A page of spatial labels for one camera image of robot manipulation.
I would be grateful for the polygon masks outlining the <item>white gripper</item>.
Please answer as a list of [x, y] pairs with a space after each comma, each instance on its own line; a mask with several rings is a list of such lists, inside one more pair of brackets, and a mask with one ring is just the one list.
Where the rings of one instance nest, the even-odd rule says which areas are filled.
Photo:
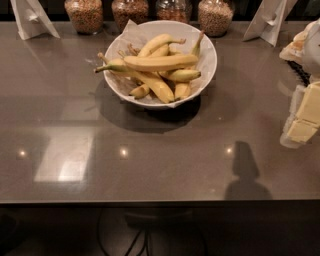
[[284, 47], [279, 57], [294, 61], [314, 82], [298, 85], [293, 93], [289, 116], [283, 127], [280, 144], [297, 149], [306, 144], [320, 128], [320, 19], [309, 23]]

